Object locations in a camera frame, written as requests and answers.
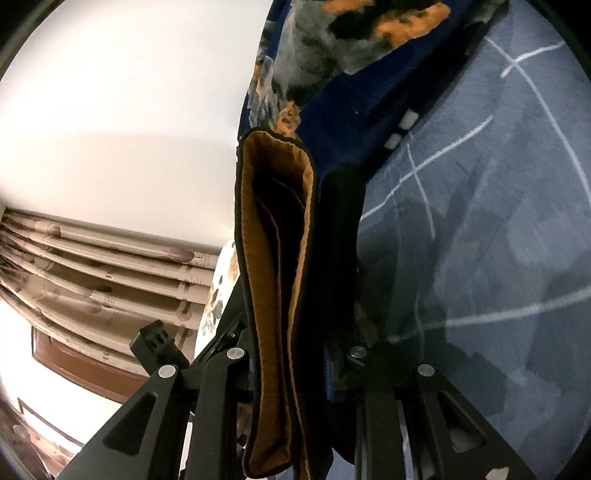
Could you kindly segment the black pants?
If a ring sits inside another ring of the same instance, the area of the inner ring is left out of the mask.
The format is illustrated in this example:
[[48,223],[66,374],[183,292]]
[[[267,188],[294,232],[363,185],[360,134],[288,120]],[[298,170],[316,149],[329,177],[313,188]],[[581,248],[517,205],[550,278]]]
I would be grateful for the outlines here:
[[252,329],[254,401],[243,467],[324,479],[332,466],[325,356],[355,328],[356,235],[365,184],[327,175],[301,143],[253,129],[238,144],[235,242]]

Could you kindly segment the brown wooden furniture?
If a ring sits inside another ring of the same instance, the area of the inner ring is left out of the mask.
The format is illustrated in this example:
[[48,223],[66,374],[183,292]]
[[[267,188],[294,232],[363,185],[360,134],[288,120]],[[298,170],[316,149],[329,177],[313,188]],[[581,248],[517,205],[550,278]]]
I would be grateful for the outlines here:
[[83,355],[37,329],[32,330],[32,355],[43,366],[94,394],[124,403],[146,381]]

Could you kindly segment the beige floral curtain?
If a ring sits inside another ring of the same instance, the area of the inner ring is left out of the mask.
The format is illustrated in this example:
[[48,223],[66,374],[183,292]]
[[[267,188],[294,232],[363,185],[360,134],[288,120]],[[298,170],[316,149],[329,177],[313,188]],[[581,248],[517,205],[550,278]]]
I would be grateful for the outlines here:
[[163,324],[193,359],[218,255],[20,211],[1,219],[1,298],[37,330],[128,373],[139,330]]

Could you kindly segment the white floral pillow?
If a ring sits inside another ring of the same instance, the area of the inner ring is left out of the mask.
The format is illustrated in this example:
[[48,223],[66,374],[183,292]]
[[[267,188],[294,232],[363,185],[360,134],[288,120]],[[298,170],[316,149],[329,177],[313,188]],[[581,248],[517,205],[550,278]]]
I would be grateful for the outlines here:
[[204,307],[195,339],[194,357],[204,351],[214,338],[221,315],[239,278],[238,252],[235,241],[229,240],[218,255],[215,265],[211,291]]

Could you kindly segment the blue grid bedsheet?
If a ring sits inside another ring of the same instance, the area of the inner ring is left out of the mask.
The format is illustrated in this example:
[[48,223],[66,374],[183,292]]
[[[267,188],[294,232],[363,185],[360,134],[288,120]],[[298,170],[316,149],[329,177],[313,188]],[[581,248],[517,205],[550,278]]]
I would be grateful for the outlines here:
[[384,164],[346,163],[355,320],[440,368],[538,478],[586,479],[590,5],[505,2]]

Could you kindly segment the navy dog print blanket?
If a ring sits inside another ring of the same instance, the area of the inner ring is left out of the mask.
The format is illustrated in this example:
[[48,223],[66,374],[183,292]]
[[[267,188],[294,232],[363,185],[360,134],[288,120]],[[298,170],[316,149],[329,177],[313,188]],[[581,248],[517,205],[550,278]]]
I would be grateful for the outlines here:
[[318,175],[379,169],[460,76],[505,1],[273,1],[238,133],[304,145]]

